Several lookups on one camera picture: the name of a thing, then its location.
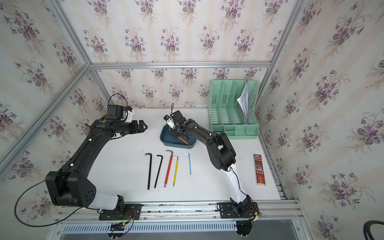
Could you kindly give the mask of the long black hex key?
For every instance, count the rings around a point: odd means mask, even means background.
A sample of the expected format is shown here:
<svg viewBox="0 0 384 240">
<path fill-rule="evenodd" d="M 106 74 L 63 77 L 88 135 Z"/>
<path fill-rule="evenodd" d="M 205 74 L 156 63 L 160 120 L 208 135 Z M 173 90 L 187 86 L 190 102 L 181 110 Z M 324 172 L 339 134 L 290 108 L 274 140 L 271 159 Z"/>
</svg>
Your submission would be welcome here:
<svg viewBox="0 0 384 240">
<path fill-rule="evenodd" d="M 152 175 L 152 162 L 153 162 L 153 155 L 152 153 L 145 153 L 145 156 L 149 156 L 149 172 L 148 172 L 148 183 L 147 183 L 147 190 L 150 190 L 151 188 L 151 175 Z"/>
</svg>

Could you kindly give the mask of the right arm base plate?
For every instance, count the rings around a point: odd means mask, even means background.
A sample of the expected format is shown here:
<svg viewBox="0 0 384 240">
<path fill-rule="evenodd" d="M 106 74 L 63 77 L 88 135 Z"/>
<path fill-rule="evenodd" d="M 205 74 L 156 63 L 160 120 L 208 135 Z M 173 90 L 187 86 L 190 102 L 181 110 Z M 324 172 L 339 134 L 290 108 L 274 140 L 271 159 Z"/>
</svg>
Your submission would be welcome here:
<svg viewBox="0 0 384 240">
<path fill-rule="evenodd" d="M 221 219 L 251 219 L 260 214 L 257 203 L 249 201 L 240 204 L 222 202 L 217 204 L 217 209 Z"/>
</svg>

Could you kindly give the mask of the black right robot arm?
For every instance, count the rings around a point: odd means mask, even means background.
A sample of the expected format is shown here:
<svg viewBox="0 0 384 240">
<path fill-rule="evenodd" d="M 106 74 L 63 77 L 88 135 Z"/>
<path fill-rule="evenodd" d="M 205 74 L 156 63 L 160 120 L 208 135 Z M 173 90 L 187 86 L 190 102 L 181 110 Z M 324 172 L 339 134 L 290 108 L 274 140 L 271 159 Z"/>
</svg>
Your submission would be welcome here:
<svg viewBox="0 0 384 240">
<path fill-rule="evenodd" d="M 164 116 L 174 138 L 185 135 L 194 138 L 207 148 L 212 165 L 224 173 L 230 188 L 230 200 L 234 208 L 249 210 L 254 207 L 252 198 L 246 193 L 237 173 L 236 151 L 225 133 L 214 133 L 196 121 L 186 119 L 180 111 Z"/>
</svg>

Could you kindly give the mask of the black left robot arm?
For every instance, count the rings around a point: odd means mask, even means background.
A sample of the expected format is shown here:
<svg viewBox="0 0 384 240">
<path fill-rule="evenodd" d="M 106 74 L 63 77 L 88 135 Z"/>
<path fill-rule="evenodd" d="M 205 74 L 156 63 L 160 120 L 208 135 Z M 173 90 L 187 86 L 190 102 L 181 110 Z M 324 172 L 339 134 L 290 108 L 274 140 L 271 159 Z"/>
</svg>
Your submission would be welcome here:
<svg viewBox="0 0 384 240">
<path fill-rule="evenodd" d="M 125 212 L 124 198 L 98 191 L 88 180 L 88 175 L 102 148 L 117 134 L 140 134 L 147 129 L 143 120 L 130 123 L 95 120 L 86 139 L 73 156 L 58 171 L 51 171 L 46 176 L 53 205 L 113 211 L 118 214 Z"/>
</svg>

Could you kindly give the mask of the aluminium rail frame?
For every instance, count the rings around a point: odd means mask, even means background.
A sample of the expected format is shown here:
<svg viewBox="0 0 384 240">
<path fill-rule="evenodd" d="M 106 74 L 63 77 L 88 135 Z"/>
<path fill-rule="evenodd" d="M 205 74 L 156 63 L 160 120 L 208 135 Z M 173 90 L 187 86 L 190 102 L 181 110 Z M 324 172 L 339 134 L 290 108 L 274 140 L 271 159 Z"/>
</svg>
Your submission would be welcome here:
<svg viewBox="0 0 384 240">
<path fill-rule="evenodd" d="M 140 218 L 123 221 L 99 221 L 89 210 L 80 210 L 49 230 L 47 240 L 63 240 L 71 236 L 96 235 L 122 240 L 133 234 L 229 233 L 235 239 L 312 240 L 313 236 L 297 201 L 257 201 L 260 214 L 255 221 L 221 219 L 219 202 L 143 202 Z M 115 223 L 126 223 L 125 231 L 111 232 Z"/>
</svg>

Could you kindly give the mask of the yellow hex key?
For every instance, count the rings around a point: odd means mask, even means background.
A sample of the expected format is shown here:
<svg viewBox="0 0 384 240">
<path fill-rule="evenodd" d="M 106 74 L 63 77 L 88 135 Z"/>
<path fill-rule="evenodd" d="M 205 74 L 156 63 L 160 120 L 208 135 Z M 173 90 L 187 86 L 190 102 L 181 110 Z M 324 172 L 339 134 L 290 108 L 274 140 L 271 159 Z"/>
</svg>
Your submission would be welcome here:
<svg viewBox="0 0 384 240">
<path fill-rule="evenodd" d="M 174 179 L 173 179 L 173 187 L 174 187 L 175 184 L 176 184 L 176 180 L 177 180 L 177 172 L 178 172 L 178 165 L 179 165 L 179 157 L 178 157 L 178 156 L 174 156 L 174 158 L 176 159 L 176 166 L 175 166 L 175 173 L 174 173 Z"/>
</svg>

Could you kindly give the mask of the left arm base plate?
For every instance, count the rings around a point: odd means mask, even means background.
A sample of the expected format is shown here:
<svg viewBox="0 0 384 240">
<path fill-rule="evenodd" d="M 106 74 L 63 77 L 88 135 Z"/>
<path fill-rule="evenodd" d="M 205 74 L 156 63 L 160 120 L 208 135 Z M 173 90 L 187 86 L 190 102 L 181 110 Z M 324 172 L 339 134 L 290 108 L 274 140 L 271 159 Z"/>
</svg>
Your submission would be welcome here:
<svg viewBox="0 0 384 240">
<path fill-rule="evenodd" d="M 99 221 L 123 221 L 133 218 L 135 221 L 140 218 L 142 204 L 125 204 L 122 211 L 118 210 L 101 210 L 99 213 Z"/>
</svg>

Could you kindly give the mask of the red hex key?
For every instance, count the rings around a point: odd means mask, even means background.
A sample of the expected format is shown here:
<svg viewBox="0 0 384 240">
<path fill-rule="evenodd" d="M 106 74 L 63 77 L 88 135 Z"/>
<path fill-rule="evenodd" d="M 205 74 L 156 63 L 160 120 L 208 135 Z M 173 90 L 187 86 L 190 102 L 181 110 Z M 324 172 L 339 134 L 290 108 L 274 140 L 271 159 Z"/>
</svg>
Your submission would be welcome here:
<svg viewBox="0 0 384 240">
<path fill-rule="evenodd" d="M 168 184 L 170 170 L 171 170 L 173 156 L 174 156 L 172 150 L 166 150 L 166 152 L 170 153 L 170 158 L 169 158 L 169 163 L 168 163 L 168 167 L 167 167 L 167 173 L 166 173 L 166 177 L 165 177 L 164 188 L 166 188 L 167 184 Z"/>
</svg>

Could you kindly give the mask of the papers in file organizer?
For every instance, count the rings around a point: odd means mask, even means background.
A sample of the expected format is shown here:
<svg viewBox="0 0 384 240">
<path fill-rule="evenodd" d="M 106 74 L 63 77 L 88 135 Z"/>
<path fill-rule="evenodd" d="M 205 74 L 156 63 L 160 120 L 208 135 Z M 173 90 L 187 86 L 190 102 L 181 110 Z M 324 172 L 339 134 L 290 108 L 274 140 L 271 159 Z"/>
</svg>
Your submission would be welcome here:
<svg viewBox="0 0 384 240">
<path fill-rule="evenodd" d="M 248 110 L 249 110 L 249 104 L 248 104 L 248 96 L 249 96 L 249 87 L 248 87 L 248 80 L 245 80 L 245 85 L 243 88 L 243 91 L 239 98 L 237 98 L 237 101 L 242 109 L 244 121 L 245 124 L 248 124 Z"/>
</svg>

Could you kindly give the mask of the red flat package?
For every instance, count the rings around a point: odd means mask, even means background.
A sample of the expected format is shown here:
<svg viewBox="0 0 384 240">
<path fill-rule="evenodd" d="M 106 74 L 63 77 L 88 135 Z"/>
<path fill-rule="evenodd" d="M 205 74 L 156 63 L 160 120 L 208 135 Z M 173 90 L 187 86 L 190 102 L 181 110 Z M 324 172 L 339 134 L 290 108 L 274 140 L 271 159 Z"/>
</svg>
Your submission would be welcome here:
<svg viewBox="0 0 384 240">
<path fill-rule="evenodd" d="M 254 154 L 253 157 L 254 157 L 254 164 L 255 164 L 256 183 L 257 185 L 264 187 L 266 185 L 266 180 L 265 180 L 262 156 L 258 154 Z"/>
</svg>

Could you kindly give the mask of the small circuit board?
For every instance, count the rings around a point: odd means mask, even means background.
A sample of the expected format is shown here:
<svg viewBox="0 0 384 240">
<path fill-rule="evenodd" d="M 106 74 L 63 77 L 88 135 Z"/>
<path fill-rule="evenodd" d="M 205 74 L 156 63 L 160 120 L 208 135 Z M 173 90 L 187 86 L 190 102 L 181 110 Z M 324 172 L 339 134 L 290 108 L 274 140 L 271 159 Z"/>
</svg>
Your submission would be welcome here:
<svg viewBox="0 0 384 240">
<path fill-rule="evenodd" d="M 121 231 L 125 231 L 125 229 L 126 229 L 126 223 L 125 222 L 111 224 L 111 226 L 110 226 L 111 232 L 121 232 Z"/>
</svg>

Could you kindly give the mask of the short black hex key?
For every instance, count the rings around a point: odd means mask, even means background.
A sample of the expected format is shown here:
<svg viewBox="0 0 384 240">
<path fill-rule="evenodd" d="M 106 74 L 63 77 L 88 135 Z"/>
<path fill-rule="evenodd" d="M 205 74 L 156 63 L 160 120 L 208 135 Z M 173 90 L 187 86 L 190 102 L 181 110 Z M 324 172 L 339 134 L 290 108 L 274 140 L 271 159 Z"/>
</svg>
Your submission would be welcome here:
<svg viewBox="0 0 384 240">
<path fill-rule="evenodd" d="M 157 171 L 157 175 L 156 175 L 156 180 L 155 180 L 154 188 L 157 187 L 158 180 L 159 180 L 159 175 L 160 175 L 160 171 L 161 171 L 161 167 L 162 167 L 162 163 L 163 163 L 163 159 L 164 159 L 163 155 L 157 155 L 157 157 L 160 158 L 160 163 L 159 163 L 159 167 L 158 167 L 158 171 Z"/>
</svg>

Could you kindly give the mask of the teal plastic storage box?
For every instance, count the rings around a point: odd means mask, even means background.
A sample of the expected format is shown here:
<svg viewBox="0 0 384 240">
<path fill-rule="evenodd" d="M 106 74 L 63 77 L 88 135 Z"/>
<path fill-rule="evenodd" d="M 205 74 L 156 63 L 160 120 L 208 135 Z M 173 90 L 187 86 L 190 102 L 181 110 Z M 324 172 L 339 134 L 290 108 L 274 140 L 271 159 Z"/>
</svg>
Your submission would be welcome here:
<svg viewBox="0 0 384 240">
<path fill-rule="evenodd" d="M 168 125 L 164 125 L 160 134 L 160 140 L 161 142 L 167 146 L 167 147 L 175 147 L 175 148 L 182 148 L 182 149 L 192 149 L 195 146 L 195 143 L 197 140 L 195 138 L 190 137 L 190 139 L 187 139 L 185 135 L 181 135 L 181 138 L 186 140 L 190 145 L 186 145 L 181 140 L 173 137 L 170 132 L 170 127 Z"/>
</svg>

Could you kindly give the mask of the blue hex key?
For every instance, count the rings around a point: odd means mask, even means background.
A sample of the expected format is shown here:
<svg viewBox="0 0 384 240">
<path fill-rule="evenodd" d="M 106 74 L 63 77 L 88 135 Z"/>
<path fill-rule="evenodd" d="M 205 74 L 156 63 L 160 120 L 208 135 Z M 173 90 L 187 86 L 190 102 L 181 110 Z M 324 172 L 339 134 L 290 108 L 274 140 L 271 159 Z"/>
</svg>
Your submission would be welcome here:
<svg viewBox="0 0 384 240">
<path fill-rule="evenodd" d="M 188 163 L 189 163 L 189 174 L 192 175 L 192 165 L 191 165 L 191 155 L 190 153 L 185 153 L 185 155 L 188 156 Z"/>
</svg>

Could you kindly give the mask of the green mesh file organizer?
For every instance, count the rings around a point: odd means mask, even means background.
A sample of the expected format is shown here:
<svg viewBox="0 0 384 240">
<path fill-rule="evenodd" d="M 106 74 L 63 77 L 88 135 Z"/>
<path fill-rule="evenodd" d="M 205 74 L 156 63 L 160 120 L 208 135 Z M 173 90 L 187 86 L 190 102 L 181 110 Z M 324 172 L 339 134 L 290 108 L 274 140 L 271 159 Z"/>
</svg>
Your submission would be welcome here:
<svg viewBox="0 0 384 240">
<path fill-rule="evenodd" d="M 225 133 L 231 140 L 253 140 L 259 137 L 259 124 L 255 109 L 259 93 L 256 80 L 248 80 L 248 124 L 245 124 L 242 109 L 237 101 L 245 80 L 212 80 L 208 97 L 210 130 Z"/>
</svg>

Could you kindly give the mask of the orange hex key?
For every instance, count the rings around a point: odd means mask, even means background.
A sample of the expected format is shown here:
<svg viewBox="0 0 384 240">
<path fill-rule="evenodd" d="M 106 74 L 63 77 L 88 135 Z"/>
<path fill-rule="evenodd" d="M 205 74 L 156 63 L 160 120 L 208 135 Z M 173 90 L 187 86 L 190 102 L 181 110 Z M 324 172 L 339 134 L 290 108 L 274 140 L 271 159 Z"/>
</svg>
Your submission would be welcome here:
<svg viewBox="0 0 384 240">
<path fill-rule="evenodd" d="M 178 137 L 178 139 L 181 140 L 181 141 L 182 141 L 183 143 L 185 143 L 186 145 L 188 145 L 188 146 L 190 145 L 190 144 L 189 144 L 186 140 L 184 140 L 183 138 Z"/>
</svg>

